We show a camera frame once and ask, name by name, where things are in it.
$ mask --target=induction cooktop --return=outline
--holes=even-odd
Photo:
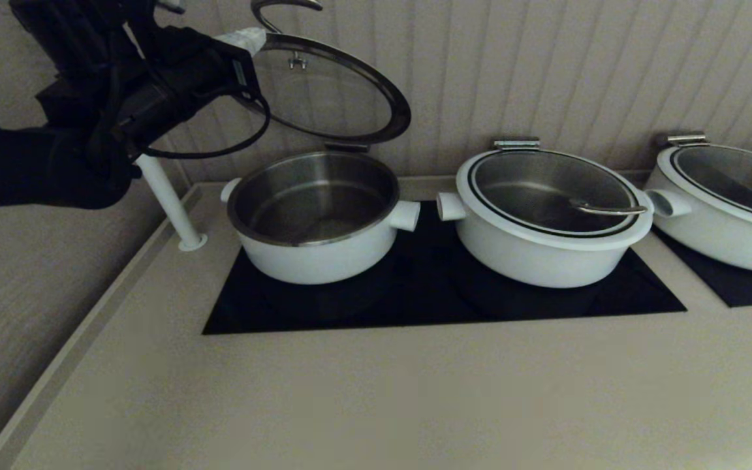
[[[241,252],[203,334],[333,330],[684,312],[632,249],[598,283],[547,289],[498,274],[460,244],[454,223],[423,202],[415,232],[399,232],[370,270],[329,285],[291,285]]]
[[[704,254],[683,246],[657,227],[656,233],[669,249],[677,254],[701,280],[707,283],[730,307],[752,306],[752,271],[743,270],[717,261]]]

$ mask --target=glass lid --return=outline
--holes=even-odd
[[[582,211],[632,209],[636,197],[617,176],[595,164],[553,151],[502,151],[469,171],[473,193],[499,216],[540,232],[572,237],[606,236],[629,227],[625,217]]]
[[[672,154],[672,166],[708,194],[752,212],[752,152],[690,146]]]
[[[410,125],[411,110],[399,89],[337,48],[268,33],[253,60],[272,118],[281,124],[359,144],[394,139]]]

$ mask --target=cable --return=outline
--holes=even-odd
[[[259,92],[254,92],[253,90],[245,86],[228,87],[226,89],[217,90],[216,93],[217,95],[232,95],[235,99],[238,99],[238,95],[249,95],[251,98],[251,101],[257,101],[257,103],[260,104],[260,107],[262,107],[263,115],[265,116],[265,119],[263,120],[263,125],[260,126],[260,130],[255,132],[253,136],[243,140],[243,142],[240,142],[236,145],[233,145],[224,149],[219,149],[218,151],[182,153],[182,152],[171,152],[171,151],[159,151],[159,149],[146,147],[143,149],[142,153],[146,153],[150,157],[170,158],[174,160],[202,160],[205,158],[221,157],[222,155],[227,155],[229,153],[233,153],[235,151],[241,151],[242,149],[245,149],[245,147],[248,147],[254,142],[257,142],[257,140],[259,140],[260,137],[262,137],[263,134],[266,133],[266,129],[268,129],[269,122],[272,121],[272,110],[269,108],[268,101],[266,101],[266,99],[263,98],[263,95],[260,95]]]
[[[89,142],[86,144],[86,158],[93,169],[99,173],[107,172],[104,154],[104,139],[111,138],[110,131],[116,124],[123,96],[123,83],[120,80],[120,66],[118,65],[116,51],[116,31],[109,30],[106,36],[106,48],[108,54],[108,66],[110,66],[110,89],[108,90],[106,107],[95,126]]]

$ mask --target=lid hinge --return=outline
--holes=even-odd
[[[707,140],[704,132],[687,132],[686,134],[660,134],[656,142],[660,146],[690,147],[690,146],[708,146],[710,141]]]
[[[511,151],[512,149],[538,149],[541,141],[538,137],[514,137],[513,139],[495,140],[492,148],[499,151]]]
[[[348,151],[353,153],[367,153],[370,146],[367,144],[347,144],[343,142],[325,142],[324,146],[328,151]]]

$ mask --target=wall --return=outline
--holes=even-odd
[[[41,125],[33,94],[53,77],[47,57],[0,0],[0,125]],[[175,167],[167,167],[176,179]],[[103,211],[0,208],[0,430],[162,218],[143,182]]]
[[[373,148],[400,175],[454,173],[493,138],[525,134],[624,170],[654,165],[648,142],[657,131],[701,129],[714,142],[752,149],[752,0],[323,4],[323,12],[264,12],[287,33],[373,63],[405,92],[411,128]],[[207,33],[257,26],[247,0],[189,7],[179,21]],[[306,106],[308,98],[290,103]],[[212,149],[253,125],[223,102],[177,139]],[[224,180],[319,146],[273,129],[235,157],[185,168],[195,181]]]

